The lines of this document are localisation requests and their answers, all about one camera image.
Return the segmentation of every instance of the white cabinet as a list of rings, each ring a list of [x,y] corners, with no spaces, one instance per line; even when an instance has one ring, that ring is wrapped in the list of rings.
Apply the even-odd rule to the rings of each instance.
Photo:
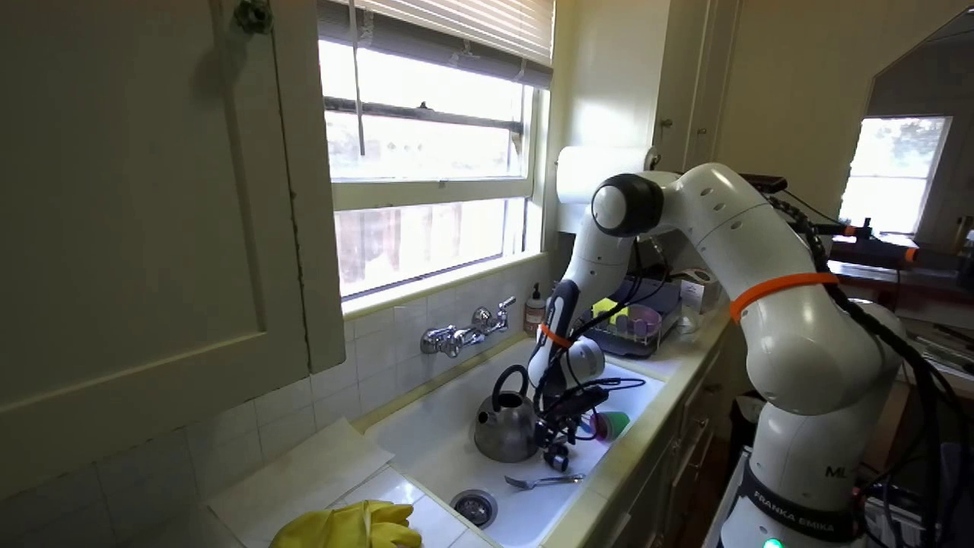
[[[343,353],[314,2],[236,9],[6,7],[0,495]]]
[[[741,0],[671,2],[654,152],[664,170],[714,158]]]

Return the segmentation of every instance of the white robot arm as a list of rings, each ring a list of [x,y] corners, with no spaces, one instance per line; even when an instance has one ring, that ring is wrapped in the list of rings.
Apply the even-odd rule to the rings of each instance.
[[[894,353],[865,333],[822,283],[809,248],[730,169],[682,178],[621,175],[591,201],[572,262],[548,300],[529,374],[538,389],[565,384],[559,353],[574,310],[621,287],[636,235],[682,232],[735,300],[746,371],[767,399],[723,539],[726,544],[849,544],[854,466],[886,401]]]

